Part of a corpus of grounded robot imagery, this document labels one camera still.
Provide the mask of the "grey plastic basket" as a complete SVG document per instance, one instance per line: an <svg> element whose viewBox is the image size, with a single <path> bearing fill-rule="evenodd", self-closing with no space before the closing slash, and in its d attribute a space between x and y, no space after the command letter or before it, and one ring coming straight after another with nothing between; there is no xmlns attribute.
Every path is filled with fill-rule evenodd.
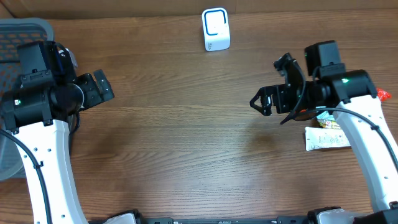
<svg viewBox="0 0 398 224"><path fill-rule="evenodd" d="M43 19L1 19L1 94L21 85L22 73L17 46L34 41L54 40L52 26ZM24 166L15 143L1 136L1 181L24 178Z"/></svg>

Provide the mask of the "white cream tube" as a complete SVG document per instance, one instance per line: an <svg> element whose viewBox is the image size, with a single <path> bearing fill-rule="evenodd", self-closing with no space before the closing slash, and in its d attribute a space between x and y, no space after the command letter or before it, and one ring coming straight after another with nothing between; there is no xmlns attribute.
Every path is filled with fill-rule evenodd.
<svg viewBox="0 0 398 224"><path fill-rule="evenodd" d="M305 128L305 150L350 147L348 138L341 129Z"/></svg>

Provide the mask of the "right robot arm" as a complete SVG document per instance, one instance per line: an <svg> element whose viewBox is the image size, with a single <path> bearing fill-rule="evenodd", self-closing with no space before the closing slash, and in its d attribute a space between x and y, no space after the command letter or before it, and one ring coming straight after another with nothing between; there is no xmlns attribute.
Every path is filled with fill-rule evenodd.
<svg viewBox="0 0 398 224"><path fill-rule="evenodd" d="M286 53L274 62L285 82L260 88L249 104L264 116L275 107L286 114L283 123L323 112L333 115L359 162L373 209L365 215L318 208L307 213L306 223L397 223L397 143L373 81L365 70L346 70L334 40L310 45L304 55L312 80Z"/></svg>

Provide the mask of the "white barcode scanner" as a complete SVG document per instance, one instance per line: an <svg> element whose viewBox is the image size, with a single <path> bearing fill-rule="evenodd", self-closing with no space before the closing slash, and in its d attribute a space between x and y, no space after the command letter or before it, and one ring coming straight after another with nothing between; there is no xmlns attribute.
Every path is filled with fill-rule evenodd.
<svg viewBox="0 0 398 224"><path fill-rule="evenodd" d="M222 7L206 9L202 12L201 19L205 50L213 52L228 49L231 36L226 9Z"/></svg>

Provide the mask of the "green snack packet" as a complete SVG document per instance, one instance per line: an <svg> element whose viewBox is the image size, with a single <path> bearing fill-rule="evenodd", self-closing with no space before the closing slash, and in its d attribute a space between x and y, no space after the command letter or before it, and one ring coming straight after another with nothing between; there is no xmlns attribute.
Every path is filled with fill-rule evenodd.
<svg viewBox="0 0 398 224"><path fill-rule="evenodd" d="M327 111L321 112L319 115L317 115L317 121L323 128L341 129L340 125L335 121L333 115Z"/></svg>

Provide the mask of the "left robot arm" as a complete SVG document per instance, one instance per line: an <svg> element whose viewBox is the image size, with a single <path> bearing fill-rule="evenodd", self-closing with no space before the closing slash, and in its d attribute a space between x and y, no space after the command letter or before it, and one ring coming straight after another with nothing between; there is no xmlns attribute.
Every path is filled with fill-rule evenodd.
<svg viewBox="0 0 398 224"><path fill-rule="evenodd" d="M69 51L54 41L18 46L21 88L1 100L1 135L16 144L35 223L86 223L70 162L68 119L114 98L102 70L77 76Z"/></svg>

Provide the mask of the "orange spaghetti packet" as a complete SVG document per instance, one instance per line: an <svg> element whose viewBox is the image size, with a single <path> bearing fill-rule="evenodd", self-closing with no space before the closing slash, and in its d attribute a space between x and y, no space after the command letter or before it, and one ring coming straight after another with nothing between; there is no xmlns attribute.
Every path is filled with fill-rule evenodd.
<svg viewBox="0 0 398 224"><path fill-rule="evenodd" d="M377 97L380 99L381 102L384 102L392 98L392 95L389 92L381 88L376 88L376 90L377 90Z"/></svg>

